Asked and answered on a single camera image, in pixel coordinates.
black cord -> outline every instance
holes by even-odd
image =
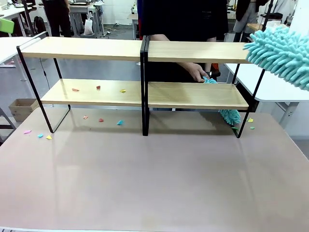
[[[46,72],[45,72],[44,67],[43,67],[43,65],[42,65],[42,60],[41,60],[41,58],[40,58],[40,63],[41,63],[42,69],[43,69],[43,73],[44,73],[45,79],[46,79],[47,84],[48,84],[48,89],[50,89],[50,87],[49,87],[49,82],[48,82],[48,79],[47,79],[47,75],[46,75]]]

top shelf board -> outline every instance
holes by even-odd
[[[140,60],[141,41],[46,37],[25,48],[31,58]]]
[[[248,63],[245,43],[150,41],[148,60],[154,62]]]

black pants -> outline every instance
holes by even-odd
[[[71,37],[71,24],[68,9],[59,9],[59,7],[52,6],[51,4],[45,4],[44,7],[51,27],[52,36],[60,36],[60,27],[64,37]]]

hand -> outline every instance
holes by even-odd
[[[197,82],[204,83],[205,80],[202,78],[203,76],[209,79],[207,73],[203,70],[203,68],[195,63],[178,63],[184,69],[186,69],[193,79]]]

microfiber duster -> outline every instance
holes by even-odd
[[[204,80],[206,84],[216,84],[217,82],[215,80],[207,79],[204,77]],[[241,122],[240,120],[240,114],[237,110],[219,110],[221,116],[224,118],[224,120],[231,126],[234,126],[235,124],[238,124]]]
[[[309,90],[309,37],[301,37],[289,28],[279,27],[273,32],[266,29],[251,34],[253,43],[244,46],[249,50],[247,60],[279,75],[286,82]]]

